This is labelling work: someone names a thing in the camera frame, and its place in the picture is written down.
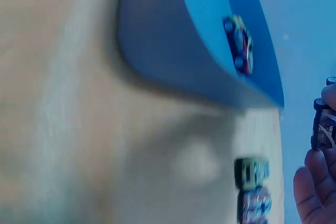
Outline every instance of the die-cast car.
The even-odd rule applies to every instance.
[[[253,191],[244,191],[240,196],[241,224],[267,223],[267,217],[272,207],[272,199],[266,187]]]
[[[237,159],[235,164],[236,184],[242,190],[254,190],[269,178],[269,163],[261,156]]]
[[[326,79],[327,86],[335,83],[335,77]],[[310,138],[311,147],[319,149],[336,147],[336,111],[330,108],[322,98],[315,99],[313,107],[316,114]]]
[[[233,15],[223,20],[236,69],[243,74],[253,71],[253,40],[242,18]]]

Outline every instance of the blue wall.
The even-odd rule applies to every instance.
[[[313,100],[336,75],[334,0],[260,0],[278,57],[285,93],[281,121],[285,223],[301,223],[292,191],[296,169],[310,148]]]

